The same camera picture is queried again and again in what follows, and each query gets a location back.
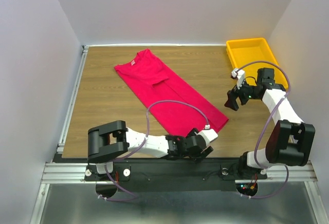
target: pink shirt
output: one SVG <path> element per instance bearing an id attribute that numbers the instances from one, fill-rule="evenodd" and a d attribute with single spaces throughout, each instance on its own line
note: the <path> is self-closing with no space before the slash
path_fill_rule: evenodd
<path id="1" fill-rule="evenodd" d="M 145 107 L 160 100 L 186 102 L 199 108 L 216 132 L 228 121 L 225 115 L 149 49 L 137 53 L 131 62 L 117 65 L 114 69 Z M 202 130 L 206 124 L 205 118 L 198 111 L 178 103 L 157 104 L 151 108 L 151 113 L 171 135 L 185 137 L 192 128 Z"/>

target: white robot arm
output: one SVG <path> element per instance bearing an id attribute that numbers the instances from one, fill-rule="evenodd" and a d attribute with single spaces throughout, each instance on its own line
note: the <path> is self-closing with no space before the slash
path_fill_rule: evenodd
<path id="1" fill-rule="evenodd" d="M 243 70 L 234 69 L 232 77 L 237 80 L 236 86 L 228 91 L 226 107 L 238 110 L 236 99 L 239 97 L 241 104 L 245 105 L 249 99 L 259 99 L 267 106 L 270 113 L 278 102 L 286 95 L 285 88 L 274 81 L 274 69 L 261 68 L 258 70 L 256 86 L 249 85 L 245 79 Z M 257 151 L 259 164 L 271 167 L 274 164 L 286 164 L 289 166 L 303 166 L 307 163 L 310 148 L 312 146 L 315 128 L 305 124 L 295 113 L 290 102 L 285 99 L 273 114 L 275 128 L 264 149 Z M 246 152 L 242 157 L 246 166 L 259 169 L 254 159 L 254 151 Z"/>

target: wooden table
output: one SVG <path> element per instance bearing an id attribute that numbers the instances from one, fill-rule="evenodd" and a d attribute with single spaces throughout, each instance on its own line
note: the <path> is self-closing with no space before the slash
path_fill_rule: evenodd
<path id="1" fill-rule="evenodd" d="M 131 61 L 145 47 L 89 48 L 75 102 L 63 158 L 87 157 L 87 131 L 97 125 L 124 120 L 127 126 L 145 133 L 146 108 L 116 74 L 113 67 Z M 261 129 L 269 116 L 259 100 L 250 100 L 238 111 L 224 107 L 227 91 L 235 81 L 230 79 L 232 66 L 225 47 L 150 47 L 174 72 L 224 113 L 229 121 L 212 143 L 209 157 L 238 157 L 254 149 Z M 166 131 L 150 115 L 150 134 Z M 269 126 L 261 147 L 273 129 Z M 133 157 L 149 157 L 136 153 Z"/>

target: plastic bin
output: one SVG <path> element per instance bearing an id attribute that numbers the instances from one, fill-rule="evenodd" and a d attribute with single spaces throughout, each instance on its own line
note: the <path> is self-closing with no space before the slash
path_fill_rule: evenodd
<path id="1" fill-rule="evenodd" d="M 227 54 L 233 68 L 242 67 L 252 61 L 270 61 L 276 65 L 279 65 L 265 38 L 229 40 L 226 42 L 226 46 Z M 274 68 L 276 83 L 282 84 L 286 89 L 288 89 L 288 83 L 285 80 L 284 75 L 280 72 L 280 70 L 269 64 L 257 63 L 247 66 L 244 68 L 246 77 L 251 76 L 257 79 L 257 70 L 263 67 Z M 255 85 L 252 78 L 248 78 L 247 83 L 250 85 Z"/>

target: purple cable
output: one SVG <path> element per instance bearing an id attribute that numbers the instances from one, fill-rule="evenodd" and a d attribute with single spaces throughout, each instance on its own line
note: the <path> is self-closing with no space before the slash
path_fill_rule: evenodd
<path id="1" fill-rule="evenodd" d="M 260 143 L 261 143 L 261 141 L 262 141 L 262 138 L 263 138 L 263 136 L 264 136 L 264 133 L 265 133 L 265 131 L 266 131 L 266 129 L 267 129 L 267 127 L 268 127 L 268 125 L 269 125 L 269 123 L 270 123 L 270 121 L 271 121 L 273 115 L 274 115 L 274 113 L 278 110 L 280 104 L 281 104 L 281 103 L 286 99 L 286 97 L 290 94 L 290 92 L 291 92 L 291 85 L 290 85 L 289 78 L 288 78 L 287 74 L 284 72 L 284 70 L 283 70 L 281 67 L 279 67 L 279 66 L 277 66 L 276 64 L 274 64 L 274 63 L 272 63 L 272 62 L 269 62 L 269 61 L 253 61 L 253 62 L 250 62 L 250 63 L 248 63 L 248 64 L 246 64 L 246 65 L 240 67 L 238 70 L 236 70 L 236 73 L 237 73 L 238 71 L 240 71 L 241 69 L 243 69 L 243 68 L 245 68 L 245 67 L 247 67 L 247 66 L 249 66 L 249 65 L 256 64 L 256 63 L 266 63 L 266 64 L 269 64 L 269 65 L 272 65 L 272 66 L 276 67 L 278 70 L 280 70 L 280 72 L 282 72 L 282 74 L 284 75 L 284 77 L 286 78 L 286 81 L 287 81 L 287 83 L 288 83 L 288 90 L 286 91 L 286 94 L 283 96 L 283 98 L 281 98 L 281 100 L 276 104 L 276 106 L 273 108 L 272 112 L 270 113 L 270 115 L 269 115 L 269 117 L 268 117 L 268 119 L 267 119 L 267 121 L 266 121 L 266 123 L 265 123 L 265 125 L 264 125 L 264 127 L 263 127 L 263 130 L 262 130 L 261 134 L 260 134 L 259 137 L 258 137 L 258 141 L 257 141 L 257 144 L 256 144 L 256 146 L 255 146 L 254 153 L 253 153 L 253 157 L 254 157 L 255 162 L 257 163 L 257 165 L 258 165 L 260 168 L 262 168 L 262 169 L 267 169 L 267 167 L 265 167 L 264 165 L 261 165 L 261 164 L 258 162 L 258 159 L 257 159 L 257 151 L 258 151 L 259 145 L 260 145 Z M 285 188 L 285 186 L 286 186 L 286 184 L 287 184 L 287 182 L 288 182 L 288 178 L 289 178 L 289 169 L 288 169 L 287 166 L 285 166 L 285 168 L 286 168 L 286 170 L 287 170 L 287 176 L 286 176 L 286 180 L 284 181 L 284 183 L 283 183 L 283 185 L 281 186 L 280 189 L 278 189 L 276 192 L 274 192 L 274 193 L 272 193 L 272 194 L 270 194 L 270 195 L 259 196 L 259 197 L 256 196 L 256 197 L 251 197 L 251 198 L 254 198 L 254 199 L 263 199 L 263 198 L 268 198 L 268 197 L 275 196 L 276 194 L 280 193 L 280 192 Z"/>
<path id="2" fill-rule="evenodd" d="M 196 111 L 198 111 L 207 121 L 207 125 L 209 125 L 209 121 L 208 121 L 208 118 L 207 116 L 200 110 L 198 109 L 197 107 L 191 105 L 191 104 L 188 104 L 188 103 L 185 103 L 185 102 L 180 102 L 180 101 L 174 101 L 174 100 L 162 100 L 162 101 L 157 101 L 157 102 L 154 102 L 152 103 L 146 110 L 146 122 L 147 122 L 147 129 L 146 129 L 146 134 L 145 134 L 145 137 L 143 142 L 141 143 L 140 146 L 138 146 L 134 151 L 131 151 L 129 154 L 123 156 L 123 157 L 119 157 L 117 159 L 114 159 L 113 161 L 119 161 L 119 160 L 123 160 L 123 159 L 126 159 L 128 158 L 129 156 L 135 154 L 136 152 L 138 152 L 143 146 L 144 144 L 146 143 L 146 140 L 147 140 L 147 137 L 149 136 L 150 134 L 150 119 L 149 119 L 149 112 L 150 112 L 150 109 L 151 107 L 153 107 L 154 105 L 156 104 L 159 104 L 159 103 L 163 103 L 163 102 L 173 102 L 173 103 L 179 103 L 179 104 L 183 104 L 185 106 L 188 106 L 188 107 L 191 107 L 193 109 L 195 109 Z"/>
<path id="3" fill-rule="evenodd" d="M 145 138 L 144 138 L 143 142 L 141 143 L 141 145 L 138 146 L 134 151 L 130 152 L 129 154 L 127 154 L 127 155 L 125 155 L 125 156 L 123 156 L 123 157 L 120 157 L 120 158 L 114 159 L 114 160 L 112 160 L 112 161 L 119 161 L 119 160 L 126 159 L 126 158 L 128 158 L 129 156 L 135 154 L 137 151 L 139 151 L 139 150 L 144 146 L 144 144 L 145 144 L 146 141 L 147 141 L 147 137 L 148 137 L 149 134 L 150 134 L 150 118 L 149 118 L 149 111 L 150 111 L 151 107 L 153 107 L 154 105 L 159 104 L 159 103 L 163 103 L 163 102 L 179 103 L 179 104 L 182 104 L 182 105 L 185 105 L 185 106 L 191 107 L 191 108 L 195 109 L 196 111 L 198 111 L 198 112 L 199 112 L 199 113 L 200 113 L 200 114 L 206 119 L 206 121 L 207 121 L 207 125 L 209 125 L 209 120 L 208 120 L 207 116 L 206 116 L 206 115 L 205 115 L 200 109 L 198 109 L 197 107 L 195 107 L 195 106 L 193 106 L 193 105 L 191 105 L 191 104 L 188 104 L 188 103 L 185 103 L 185 102 L 180 102 L 180 101 L 174 101 L 174 100 L 162 100 L 162 101 L 157 101 L 157 102 L 155 102 L 155 103 L 152 103 L 152 104 L 147 108 L 147 110 L 146 110 L 147 129 L 146 129 Z M 136 196 L 134 193 L 132 193 L 132 192 L 128 191 L 127 189 L 123 188 L 122 186 L 120 186 L 120 185 L 119 185 L 119 184 L 118 184 L 118 183 L 112 178 L 112 176 L 111 176 L 111 175 L 109 174 L 109 172 L 108 172 L 107 164 L 106 164 L 104 167 L 105 167 L 106 174 L 107 174 L 108 178 L 110 179 L 110 181 L 112 181 L 112 183 L 113 183 L 117 188 L 119 188 L 120 190 L 122 190 L 122 191 L 128 193 L 129 195 L 132 195 L 133 197 L 132 197 L 132 198 L 128 198 L 128 199 L 110 199 L 110 198 L 105 198 L 105 197 L 103 197 L 102 195 L 98 195 L 99 198 L 102 198 L 102 199 L 104 199 L 104 200 L 106 200 L 106 201 L 113 201 L 113 202 L 131 201 L 131 200 L 134 200 L 134 199 L 137 198 L 137 196 Z"/>

